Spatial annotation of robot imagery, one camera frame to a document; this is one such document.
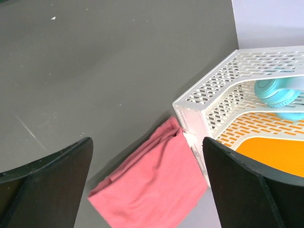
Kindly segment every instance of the perforated basket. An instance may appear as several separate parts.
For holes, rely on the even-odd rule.
[[[288,106],[270,108],[253,90],[256,80],[291,76],[304,76],[304,46],[236,50],[178,98],[174,110],[184,131],[196,136],[200,158],[206,136],[234,150],[258,136],[304,140],[304,122],[274,114],[304,112],[303,93]]]

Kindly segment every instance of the pink towel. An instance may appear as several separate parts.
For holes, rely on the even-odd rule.
[[[175,228],[206,189],[182,129],[171,117],[88,199],[113,228]]]

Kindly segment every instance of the teal headphones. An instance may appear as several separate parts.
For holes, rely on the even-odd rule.
[[[269,107],[278,108],[292,103],[301,93],[303,77],[286,77],[258,80],[255,83],[256,96]],[[286,120],[303,120],[304,113],[276,113]]]

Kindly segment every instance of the red cloth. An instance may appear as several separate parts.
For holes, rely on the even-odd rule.
[[[206,189],[182,129],[171,117],[88,199],[113,228],[175,228]]]

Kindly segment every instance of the gray table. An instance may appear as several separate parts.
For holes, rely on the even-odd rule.
[[[75,227],[109,227],[88,192],[237,47],[229,0],[0,3],[0,171],[92,137]],[[180,227],[218,226],[209,190]]]

